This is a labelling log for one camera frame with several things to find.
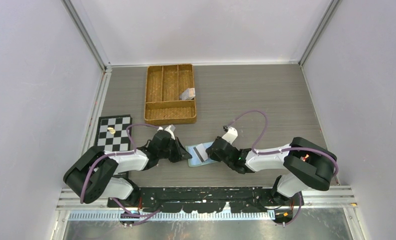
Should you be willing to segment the green card holder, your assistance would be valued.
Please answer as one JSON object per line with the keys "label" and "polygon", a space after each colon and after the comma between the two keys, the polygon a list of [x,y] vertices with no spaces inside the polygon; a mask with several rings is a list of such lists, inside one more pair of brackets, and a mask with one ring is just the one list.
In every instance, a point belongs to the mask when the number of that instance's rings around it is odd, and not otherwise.
{"label": "green card holder", "polygon": [[188,153],[192,156],[188,159],[188,165],[190,167],[199,167],[206,164],[216,163],[215,160],[209,158],[206,150],[213,144],[213,142],[200,143],[197,145],[186,146]]}

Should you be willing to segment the stack of cards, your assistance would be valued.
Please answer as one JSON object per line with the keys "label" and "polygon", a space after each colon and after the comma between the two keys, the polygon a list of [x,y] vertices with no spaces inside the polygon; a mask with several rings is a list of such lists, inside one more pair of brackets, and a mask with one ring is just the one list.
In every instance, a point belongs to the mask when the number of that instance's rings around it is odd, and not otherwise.
{"label": "stack of cards", "polygon": [[186,90],[184,90],[180,96],[179,99],[182,101],[189,101],[189,100],[193,100],[196,96],[196,92],[195,92],[195,88],[191,87],[191,88],[187,88]]}

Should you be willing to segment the woven wicker divided tray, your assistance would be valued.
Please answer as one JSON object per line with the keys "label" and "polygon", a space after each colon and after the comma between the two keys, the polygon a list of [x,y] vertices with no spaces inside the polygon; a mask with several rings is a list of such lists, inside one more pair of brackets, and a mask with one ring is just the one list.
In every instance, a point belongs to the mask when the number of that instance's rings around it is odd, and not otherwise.
{"label": "woven wicker divided tray", "polygon": [[144,121],[147,124],[194,124],[196,100],[180,95],[195,87],[192,64],[152,65],[147,68]]}

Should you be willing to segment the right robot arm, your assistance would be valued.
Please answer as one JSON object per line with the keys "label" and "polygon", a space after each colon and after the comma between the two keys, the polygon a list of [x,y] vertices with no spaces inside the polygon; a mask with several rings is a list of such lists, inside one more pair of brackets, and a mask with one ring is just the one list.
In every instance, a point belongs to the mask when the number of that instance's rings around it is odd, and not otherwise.
{"label": "right robot arm", "polygon": [[295,137],[284,146],[263,150],[237,149],[217,137],[206,153],[210,159],[224,162],[240,174],[288,170],[288,174],[276,179],[271,191],[271,198],[277,205],[286,204],[296,193],[307,188],[327,191],[339,170],[335,154],[302,137]]}

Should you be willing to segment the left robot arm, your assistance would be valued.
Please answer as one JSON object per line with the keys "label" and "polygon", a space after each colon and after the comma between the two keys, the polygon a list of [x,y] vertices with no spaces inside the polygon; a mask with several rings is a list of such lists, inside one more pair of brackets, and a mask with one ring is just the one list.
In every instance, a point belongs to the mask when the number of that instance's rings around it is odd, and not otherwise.
{"label": "left robot arm", "polygon": [[100,197],[117,198],[125,206],[138,203],[138,187],[123,173],[145,171],[155,167],[159,160],[172,163],[191,159],[191,154],[174,136],[171,126],[159,127],[144,146],[129,151],[103,151],[89,148],[65,173],[63,182],[80,197],[80,202],[90,204]]}

